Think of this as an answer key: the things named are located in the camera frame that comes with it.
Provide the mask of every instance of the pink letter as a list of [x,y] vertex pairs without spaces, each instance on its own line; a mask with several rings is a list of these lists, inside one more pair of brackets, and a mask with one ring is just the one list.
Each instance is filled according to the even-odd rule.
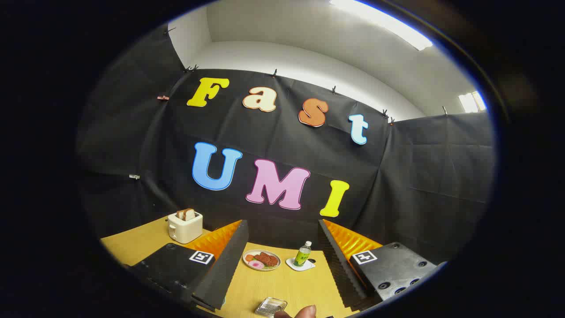
[[253,185],[253,190],[250,194],[245,196],[247,201],[253,203],[263,203],[263,187],[267,192],[269,204],[274,204],[284,194],[284,199],[279,202],[281,208],[289,210],[300,209],[300,194],[304,182],[310,176],[310,171],[302,168],[292,168],[290,172],[279,181],[279,174],[275,163],[270,160],[257,159],[255,160],[257,167],[257,178]]

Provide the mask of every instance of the finger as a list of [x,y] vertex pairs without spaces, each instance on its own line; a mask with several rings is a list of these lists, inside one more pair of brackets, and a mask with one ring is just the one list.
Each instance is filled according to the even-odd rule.
[[291,318],[291,317],[284,311],[277,311],[275,312],[275,318]]
[[302,308],[295,318],[316,318],[316,305]]

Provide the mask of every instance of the black backdrop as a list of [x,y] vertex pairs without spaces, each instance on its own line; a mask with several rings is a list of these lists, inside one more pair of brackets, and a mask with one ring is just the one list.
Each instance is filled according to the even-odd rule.
[[[143,38],[106,71],[83,114],[77,139],[81,195],[99,237],[194,207],[209,230],[247,219],[251,242],[297,248],[311,240],[315,248],[316,220],[330,181],[342,180],[350,188],[339,216],[328,218],[335,223],[383,244],[398,240],[436,263],[470,238],[493,169],[486,114],[390,126],[375,109],[302,81],[237,70],[183,73],[165,30]],[[204,77],[227,78],[230,84],[205,107],[187,106]],[[243,98],[257,86],[277,92],[274,111],[243,107]],[[158,94],[170,100],[158,100]],[[308,98],[329,105],[321,127],[298,121]],[[351,114],[363,114],[369,123],[365,145],[351,139]],[[227,189],[210,191],[192,178],[194,145],[200,141],[218,149],[208,169],[212,178],[223,168],[221,150],[243,153]],[[279,177],[293,167],[310,171],[301,209],[245,199],[258,158],[274,161]]]

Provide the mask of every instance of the white wall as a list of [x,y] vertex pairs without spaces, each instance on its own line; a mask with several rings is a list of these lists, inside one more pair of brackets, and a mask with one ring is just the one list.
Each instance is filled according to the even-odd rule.
[[[185,53],[175,45],[183,63]],[[198,68],[225,68],[272,74],[331,89],[387,115],[395,121],[424,114],[391,87],[349,64],[293,46],[248,41],[212,42],[191,59]]]
[[169,23],[169,32],[175,51],[185,68],[194,66],[193,58],[210,44],[207,7],[203,6]]

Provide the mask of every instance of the ceiling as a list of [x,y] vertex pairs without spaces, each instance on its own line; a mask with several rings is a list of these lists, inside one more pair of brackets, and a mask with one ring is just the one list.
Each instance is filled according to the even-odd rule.
[[475,91],[437,48],[416,50],[394,33],[329,0],[220,0],[207,8],[213,42],[291,45],[357,67],[405,96],[426,115],[463,113],[458,96]]

